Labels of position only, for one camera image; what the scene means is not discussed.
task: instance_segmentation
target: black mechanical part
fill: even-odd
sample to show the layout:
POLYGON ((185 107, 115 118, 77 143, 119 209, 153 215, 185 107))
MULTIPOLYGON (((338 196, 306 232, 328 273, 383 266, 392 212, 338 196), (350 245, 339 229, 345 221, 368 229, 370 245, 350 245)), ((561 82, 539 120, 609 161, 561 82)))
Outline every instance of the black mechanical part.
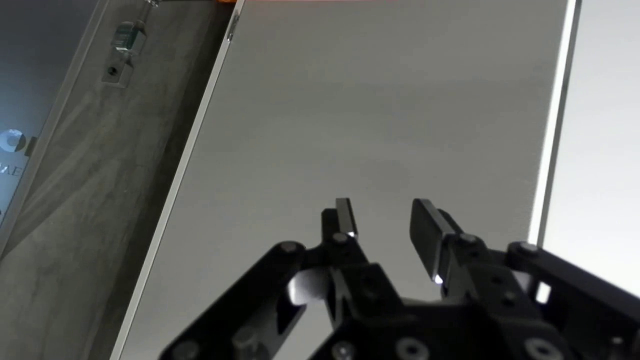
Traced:
POLYGON ((640 360, 640 302, 628 292, 529 244, 488 250, 427 199, 414 199, 410 236, 444 302, 402 300, 338 198, 322 212, 319 245, 273 245, 160 357, 268 360, 306 303, 323 300, 333 332, 311 360, 640 360), (539 284, 551 287, 545 303, 539 284))

